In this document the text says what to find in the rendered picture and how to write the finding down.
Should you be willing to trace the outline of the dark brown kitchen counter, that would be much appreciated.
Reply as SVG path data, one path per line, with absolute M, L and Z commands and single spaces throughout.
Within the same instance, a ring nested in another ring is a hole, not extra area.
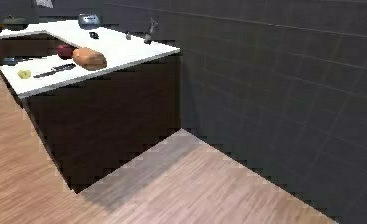
M 0 73 L 75 192 L 132 160 L 180 127 L 180 50 L 99 27 L 99 39 L 75 20 L 0 33 Z M 57 55 L 58 45 L 90 48 L 107 61 L 89 71 Z M 14 66 L 6 57 L 20 58 Z M 33 78 L 55 66 L 71 70 Z M 31 77 L 21 79 L 20 70 Z

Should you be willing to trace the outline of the brown bread loaf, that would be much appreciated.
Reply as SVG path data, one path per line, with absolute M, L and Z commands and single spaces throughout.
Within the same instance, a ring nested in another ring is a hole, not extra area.
M 105 56 L 90 48 L 77 48 L 73 51 L 73 61 L 82 68 L 95 71 L 107 66 Z

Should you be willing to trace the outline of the grey toaster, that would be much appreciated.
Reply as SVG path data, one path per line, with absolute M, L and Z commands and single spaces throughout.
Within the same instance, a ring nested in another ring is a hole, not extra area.
M 78 25 L 81 29 L 91 30 L 98 28 L 100 23 L 100 18 L 96 14 L 80 14 L 78 16 Z

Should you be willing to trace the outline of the red apple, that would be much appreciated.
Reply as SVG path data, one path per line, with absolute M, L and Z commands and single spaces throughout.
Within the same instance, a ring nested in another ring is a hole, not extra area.
M 57 55 L 63 60 L 71 59 L 73 57 L 74 50 L 75 47 L 66 44 L 58 45 L 56 48 Z

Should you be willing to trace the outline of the blue grey dish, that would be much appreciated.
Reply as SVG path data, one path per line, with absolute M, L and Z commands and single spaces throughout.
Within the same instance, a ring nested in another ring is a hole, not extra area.
M 6 57 L 2 60 L 3 65 L 14 66 L 21 61 L 20 58 Z

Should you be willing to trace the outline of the green pan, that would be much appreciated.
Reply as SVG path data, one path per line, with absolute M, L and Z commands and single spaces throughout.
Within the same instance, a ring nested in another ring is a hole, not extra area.
M 6 18 L 2 20 L 3 25 L 24 25 L 26 24 L 26 19 L 23 17 L 14 17 L 12 15 L 8 15 Z

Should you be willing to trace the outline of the black handled knife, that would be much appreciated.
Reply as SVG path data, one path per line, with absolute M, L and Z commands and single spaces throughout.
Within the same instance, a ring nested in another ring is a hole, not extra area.
M 51 68 L 50 71 L 35 75 L 35 76 L 33 76 L 33 78 L 41 78 L 41 77 L 50 76 L 50 75 L 53 75 L 57 72 L 61 72 L 61 71 L 65 71 L 65 70 L 71 70 L 75 67 L 76 67 L 76 64 L 74 64 L 74 63 L 55 66 L 55 67 Z

